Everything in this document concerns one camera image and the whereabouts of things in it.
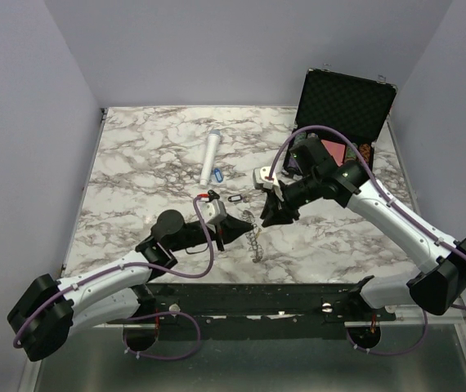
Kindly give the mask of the large metal keyring disc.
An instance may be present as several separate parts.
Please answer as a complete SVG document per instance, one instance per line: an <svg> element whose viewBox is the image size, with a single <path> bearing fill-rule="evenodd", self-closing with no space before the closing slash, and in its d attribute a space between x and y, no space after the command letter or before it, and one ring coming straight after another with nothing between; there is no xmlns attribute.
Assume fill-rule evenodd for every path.
<svg viewBox="0 0 466 392"><path fill-rule="evenodd" d="M249 250L252 252L252 262L259 263L263 259L263 249L258 242L258 235L260 234L261 230L258 228L255 216L252 212L249 210L243 210L242 217L245 221L252 225L252 229L245 234L245 237L249 243Z"/></svg>

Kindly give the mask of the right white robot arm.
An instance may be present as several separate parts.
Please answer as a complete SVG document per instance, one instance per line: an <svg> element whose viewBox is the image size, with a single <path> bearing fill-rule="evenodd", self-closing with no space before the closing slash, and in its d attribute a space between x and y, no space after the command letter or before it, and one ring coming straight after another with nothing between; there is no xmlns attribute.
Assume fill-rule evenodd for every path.
<svg viewBox="0 0 466 392"><path fill-rule="evenodd" d="M338 165L317 139L307 139L291 149L302 178L290 185L278 180L269 167L254 170L253 183L267 195L261 218L265 227L289 225L299 209L317 199L334 200L365 218L390 238L414 262L415 269L388 277L369 276L351 291L349 314L367 319L377 309L417 305L443 315L466 288L466 238L454 240L372 181L360 163Z"/></svg>

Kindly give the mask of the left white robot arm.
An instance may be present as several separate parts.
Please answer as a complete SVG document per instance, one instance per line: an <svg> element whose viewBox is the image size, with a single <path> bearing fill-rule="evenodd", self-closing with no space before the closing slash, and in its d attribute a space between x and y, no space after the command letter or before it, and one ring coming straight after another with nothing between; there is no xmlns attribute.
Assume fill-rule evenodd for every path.
<svg viewBox="0 0 466 392"><path fill-rule="evenodd" d="M73 278L41 275L26 288L7 316L13 345L37 362L55 353L69 335L119 319L145 322L152 302L141 295L146 283L163 274L177 275L175 252L207 244L221 251L253 229L224 212L205 212L187 222L177 210L162 212L150 236L106 266Z"/></svg>

